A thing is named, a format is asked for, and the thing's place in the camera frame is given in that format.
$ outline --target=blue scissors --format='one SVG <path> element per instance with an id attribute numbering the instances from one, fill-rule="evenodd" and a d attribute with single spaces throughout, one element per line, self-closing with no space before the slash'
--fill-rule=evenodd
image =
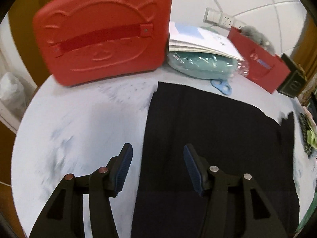
<path id="1" fill-rule="evenodd" d="M 230 96 L 232 88 L 227 81 L 224 80 L 210 80 L 212 86 L 218 89 L 222 94 Z"/>

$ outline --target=black box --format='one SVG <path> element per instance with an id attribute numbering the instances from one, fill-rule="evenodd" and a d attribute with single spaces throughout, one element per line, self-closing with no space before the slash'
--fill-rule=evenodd
<path id="1" fill-rule="evenodd" d="M 281 59 L 291 70 L 291 73 L 277 88 L 277 91 L 291 98 L 297 97 L 300 94 L 302 88 L 306 85 L 307 78 L 303 71 L 300 70 L 300 66 L 298 66 L 286 54 L 283 54 Z"/>

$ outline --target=red strap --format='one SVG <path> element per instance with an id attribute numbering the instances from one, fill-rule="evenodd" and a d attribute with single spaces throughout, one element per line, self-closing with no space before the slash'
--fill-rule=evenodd
<path id="1" fill-rule="evenodd" d="M 133 24 L 95 30 L 72 39 L 61 42 L 58 47 L 61 53 L 66 53 L 81 47 L 102 43 L 109 40 L 117 40 L 131 37 L 150 37 L 152 36 L 153 25 Z"/>

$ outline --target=white table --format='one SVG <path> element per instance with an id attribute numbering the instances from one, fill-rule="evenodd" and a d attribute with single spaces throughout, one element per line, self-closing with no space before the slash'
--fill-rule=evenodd
<path id="1" fill-rule="evenodd" d="M 13 198 L 27 235 L 65 174 L 91 174 L 118 155 L 128 142 L 133 146 L 133 160 L 123 191 L 110 202 L 119 237 L 130 237 L 146 117 L 158 81 L 221 95 L 208 80 L 187 77 L 169 66 L 71 88 L 59 85 L 53 76 L 46 80 L 23 117 L 12 157 Z M 230 85 L 233 89 L 230 98 L 256 106 L 277 122 L 281 116 L 301 109 L 297 99 L 277 92 L 269 94 L 240 75 Z M 308 159 L 304 153 L 295 118 L 294 181 L 300 201 L 300 220 L 313 199 L 314 180 L 316 159 Z M 86 237 L 91 237 L 87 216 L 85 195 L 85 232 Z"/>

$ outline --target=red case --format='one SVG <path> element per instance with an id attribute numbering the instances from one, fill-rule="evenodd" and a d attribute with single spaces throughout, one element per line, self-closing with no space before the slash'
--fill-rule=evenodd
<path id="1" fill-rule="evenodd" d="M 232 27 L 228 39 L 249 62 L 250 71 L 247 78 L 271 94 L 291 72 L 280 57 L 271 55 L 251 39 L 241 35 L 240 30 Z"/>
<path id="2" fill-rule="evenodd" d="M 171 6 L 172 0 L 52 0 L 33 28 L 49 71 L 71 86 L 161 66 Z"/>

